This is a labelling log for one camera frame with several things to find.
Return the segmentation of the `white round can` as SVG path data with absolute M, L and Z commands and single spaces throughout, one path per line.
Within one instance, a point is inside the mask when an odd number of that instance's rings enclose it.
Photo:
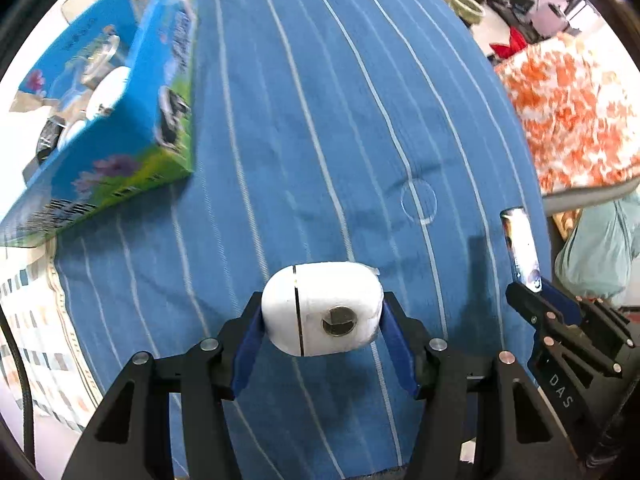
M 119 66 L 109 72 L 96 86 L 87 103 L 87 120 L 108 116 L 124 94 L 130 75 L 130 68 Z

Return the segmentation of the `shiny silver slim object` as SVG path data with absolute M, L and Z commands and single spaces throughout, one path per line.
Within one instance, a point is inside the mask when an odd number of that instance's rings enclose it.
M 542 276 L 532 227 L 523 207 L 500 212 L 514 281 L 532 292 L 542 291 Z

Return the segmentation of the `plaid checkered cloth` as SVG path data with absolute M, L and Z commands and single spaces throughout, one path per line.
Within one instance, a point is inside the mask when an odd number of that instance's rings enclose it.
M 67 311 L 55 242 L 1 249 L 1 310 L 20 352 L 32 405 L 80 434 L 102 400 Z

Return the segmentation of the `green round bucket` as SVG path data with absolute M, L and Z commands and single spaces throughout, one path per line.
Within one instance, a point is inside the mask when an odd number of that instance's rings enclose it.
M 485 16 L 484 8 L 475 0 L 448 0 L 451 10 L 468 27 L 478 25 Z

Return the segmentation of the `blue cardboard milk carton box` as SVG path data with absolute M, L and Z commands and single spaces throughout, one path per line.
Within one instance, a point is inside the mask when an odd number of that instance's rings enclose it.
M 100 210 L 190 174 L 195 0 L 96 0 L 25 74 L 1 116 L 1 243 L 36 247 Z M 127 48 L 127 88 L 108 116 L 66 122 L 39 165 L 54 116 L 48 97 L 65 65 L 115 34 Z

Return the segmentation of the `white oval plastic case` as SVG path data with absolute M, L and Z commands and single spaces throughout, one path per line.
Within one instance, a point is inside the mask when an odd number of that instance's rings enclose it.
M 350 261 L 294 264 L 262 291 L 266 334 L 280 351 L 328 356 L 357 350 L 375 338 L 383 310 L 378 270 Z

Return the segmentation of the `blue striped tablecloth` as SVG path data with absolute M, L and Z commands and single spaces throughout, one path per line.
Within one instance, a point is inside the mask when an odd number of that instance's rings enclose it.
M 471 356 L 533 332 L 504 296 L 500 214 L 544 208 L 518 118 L 444 0 L 198 0 L 196 168 L 63 233 L 55 265 L 107 389 L 134 352 L 218 333 L 295 263 L 378 270 Z

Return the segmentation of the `black round patterned tin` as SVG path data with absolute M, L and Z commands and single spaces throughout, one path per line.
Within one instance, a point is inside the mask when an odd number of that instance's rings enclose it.
M 51 116 L 40 131 L 36 145 L 36 159 L 41 165 L 58 146 L 58 139 L 66 126 L 66 120 L 58 115 Z

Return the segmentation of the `clear acrylic box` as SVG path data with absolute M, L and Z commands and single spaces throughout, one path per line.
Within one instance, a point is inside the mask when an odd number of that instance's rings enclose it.
M 66 122 L 87 106 L 92 92 L 115 68 L 124 66 L 127 48 L 118 35 L 97 41 L 87 55 L 78 55 L 65 65 L 52 82 L 48 97 L 52 112 Z

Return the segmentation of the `orange white floral cushion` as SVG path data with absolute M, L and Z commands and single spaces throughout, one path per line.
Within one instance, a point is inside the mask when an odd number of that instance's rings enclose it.
M 578 38 L 560 32 L 496 67 L 523 126 L 541 193 L 639 175 L 639 107 Z

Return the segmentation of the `red cloth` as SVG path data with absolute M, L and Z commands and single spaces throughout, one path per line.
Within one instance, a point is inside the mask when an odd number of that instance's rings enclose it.
M 490 44 L 489 47 L 499 60 L 506 60 L 514 54 L 523 51 L 528 46 L 525 36 L 515 27 L 509 30 L 509 42 L 507 44 Z

